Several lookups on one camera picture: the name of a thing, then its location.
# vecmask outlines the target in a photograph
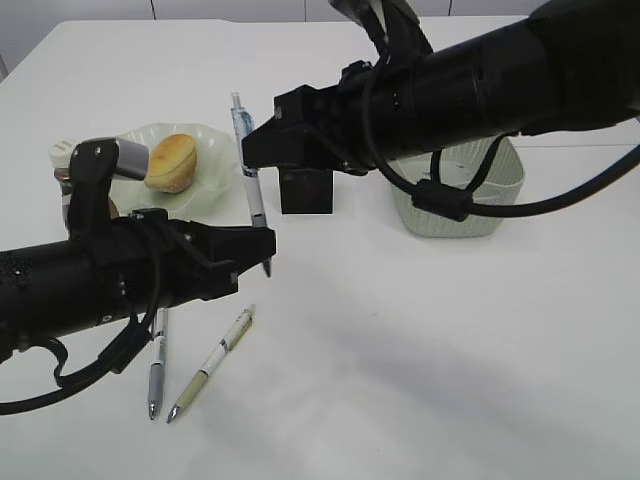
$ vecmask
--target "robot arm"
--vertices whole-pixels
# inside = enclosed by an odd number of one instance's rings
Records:
[[[60,387],[0,403],[0,415],[51,405],[122,372],[150,341],[158,307],[235,293],[239,275],[275,254],[268,228],[169,220],[162,209],[111,220],[112,178],[144,179],[148,158],[146,147],[122,139],[79,144],[69,171],[70,238],[0,252],[0,363],[14,350],[46,348],[58,361]],[[93,363],[62,374],[68,353],[59,337],[122,318],[128,324]]]
[[[335,86],[305,85],[277,97],[274,117],[243,143],[249,166],[356,175],[376,168],[361,120],[376,74],[369,120],[388,160],[501,134],[599,129],[640,115],[636,0],[554,0],[526,20],[436,53],[403,0],[332,4],[388,60],[378,72],[357,62]]]

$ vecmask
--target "bread roll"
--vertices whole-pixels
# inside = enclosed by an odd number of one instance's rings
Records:
[[[144,183],[161,192],[182,192],[193,182],[197,161],[196,142],[191,135],[171,135],[151,152],[151,165]]]
[[[118,207],[116,207],[116,204],[113,203],[113,200],[111,200],[111,198],[109,198],[109,215],[111,216],[112,220],[120,216],[120,212],[118,212]]]

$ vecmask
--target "beige pen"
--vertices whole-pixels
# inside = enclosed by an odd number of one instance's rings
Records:
[[[191,404],[193,404],[200,391],[207,384],[209,377],[213,375],[213,372],[215,372],[216,368],[222,363],[227,353],[235,348],[244,333],[251,326],[255,309],[255,305],[246,308],[231,326],[224,338],[220,340],[220,343],[216,345],[216,348],[211,352],[209,358],[202,364],[200,370],[196,372],[191,382],[189,382],[189,385],[187,385],[187,388],[185,388],[180,398],[176,401],[169,413],[169,417],[167,417],[167,423],[171,423],[180,417]]]

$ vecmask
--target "pen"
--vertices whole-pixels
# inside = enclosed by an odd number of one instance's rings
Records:
[[[222,363],[224,357],[231,350],[235,348],[244,333],[249,329],[253,322],[253,315],[255,313],[256,306],[251,305],[246,308],[238,317],[238,319],[231,325],[231,328],[224,336],[220,343],[216,345],[216,348],[211,352],[209,358],[205,360],[200,367],[200,370],[196,374],[185,388],[180,398],[176,401],[169,416],[167,417],[167,423],[173,422],[176,418],[180,417],[186,410],[193,404],[198,393],[204,388],[209,380],[209,377],[213,375],[216,368]]]
[[[240,94],[234,92],[231,94],[233,99],[233,108],[231,109],[231,117],[233,118],[233,129],[236,132],[236,142],[238,143],[238,154],[240,155],[240,164],[242,165],[242,174],[244,177],[244,188],[247,192],[247,201],[249,203],[249,211],[251,212],[251,225],[256,227],[267,226],[267,215],[264,211],[264,203],[262,201],[262,190],[260,189],[260,178],[258,170],[249,168],[244,163],[244,155],[242,153],[242,140],[253,132],[253,119],[240,103]],[[262,263],[262,267],[271,277],[271,259]]]
[[[167,323],[169,310],[161,308],[153,319],[153,363],[149,370],[149,418],[155,419],[162,408],[164,396],[164,370],[166,360]]]

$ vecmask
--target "table surface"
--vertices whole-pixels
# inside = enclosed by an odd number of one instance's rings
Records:
[[[425,18],[442,48],[517,17]],[[73,22],[0,85],[2,249],[58,241],[47,148],[63,137],[154,122],[231,133],[229,92],[256,122],[272,97],[335,83],[372,59],[348,23]],[[567,190],[640,143],[640,125],[516,141],[521,201]],[[635,479],[640,476],[640,177],[565,212],[505,222],[495,235],[407,233],[377,174],[336,177],[335,214],[279,213],[274,275],[172,312],[166,403],[237,314],[254,327],[182,421],[146,413],[151,352],[60,405],[0,419],[3,478]],[[212,224],[244,224],[239,181]],[[65,338],[69,371],[121,328]],[[54,388],[53,360],[17,354],[0,400]],[[162,417],[166,415],[165,405]]]

